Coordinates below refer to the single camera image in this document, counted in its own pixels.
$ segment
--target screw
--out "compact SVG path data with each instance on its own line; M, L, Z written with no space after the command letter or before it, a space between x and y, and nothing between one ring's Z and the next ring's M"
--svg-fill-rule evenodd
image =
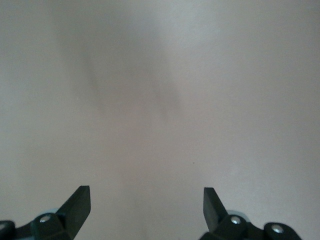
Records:
M272 230L273 230L274 232L276 232L277 234L282 234L282 233L284 232L284 229L283 229L280 225L278 225L278 224L273 224L273 225L271 226L271 228L272 228Z
M240 220L240 218L237 217L237 216L232 216L232 217L231 217L231 222L232 222L233 224L240 224L240 223L241 223L241 220Z
M1 231L2 229L4 229L5 227L6 227L6 225L5 225L4 223L0 224L0 231Z
M50 215L44 215L42 218L40 218L40 223L45 223L50 219Z

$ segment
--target bolt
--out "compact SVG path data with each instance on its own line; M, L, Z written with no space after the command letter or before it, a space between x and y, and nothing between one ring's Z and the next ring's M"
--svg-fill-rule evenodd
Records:
M240 218L237 217L237 216L232 216L232 217L231 217L231 222L232 222L233 224L240 224L240 223L241 223L241 220L240 220Z
M272 228L272 230L273 230L274 232L276 232L277 234L282 234L282 233L284 232L284 229L283 229L280 225L278 225L278 224L273 224L273 225L271 226L271 228Z
M44 215L42 218L40 218L40 223L45 223L50 219L50 215Z

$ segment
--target metal screw head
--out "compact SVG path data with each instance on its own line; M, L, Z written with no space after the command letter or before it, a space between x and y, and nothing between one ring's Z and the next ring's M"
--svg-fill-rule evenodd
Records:
M240 220L240 218L237 217L237 216L232 216L232 217L231 217L231 222L232 222L233 224L240 224L240 223L241 223L241 220Z
M50 215L44 215L43 217L40 218L40 223L45 223L50 219Z
M6 225L5 225L4 223L0 224L0 231L1 231L2 229L4 229L5 227L6 227Z
M282 233L284 232L284 229L283 229L280 225L278 225L278 224L273 224L273 225L271 226L271 228L272 228L272 230L273 230L274 232L276 232L277 234L282 234Z

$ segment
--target black plastic part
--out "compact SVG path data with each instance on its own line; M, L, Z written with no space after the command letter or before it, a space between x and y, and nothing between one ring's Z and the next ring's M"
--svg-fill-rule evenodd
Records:
M203 214L209 232L200 240L301 240L291 227L283 223L269 222L262 230L240 216L229 215L213 188L204 188ZM238 218L237 224L232 222L232 217ZM279 225L283 232L274 231L273 225Z
M74 194L55 213L63 227L74 239L91 210L90 188L80 186Z
M36 217L31 222L31 231L35 240L72 240L54 213Z
M218 225L216 230L211 233L214 237L218 237L225 240L240 240L244 237L247 230L247 222L240 216L236 216L240 219L240 223L235 224L232 222L234 215L226 216Z
M277 233L272 229L273 225L279 225L282 229L282 233ZM283 239L290 239L290 240L301 240L298 234L288 225L279 222L269 222L264 225L264 232L267 237L272 240L283 240Z
M227 210L212 187L204 188L203 214L210 233L213 233L219 223L228 216Z
M15 228L13 221L0 221L0 240L73 240L91 210L90 188L80 186L56 213L45 213Z
M7 240L15 233L15 223L13 221L0 221L0 240Z

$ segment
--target gray surface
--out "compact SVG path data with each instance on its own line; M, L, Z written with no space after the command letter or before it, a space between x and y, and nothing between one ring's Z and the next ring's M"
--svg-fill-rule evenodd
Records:
M1 1L0 219L90 185L77 240L195 240L203 187L320 226L319 1Z

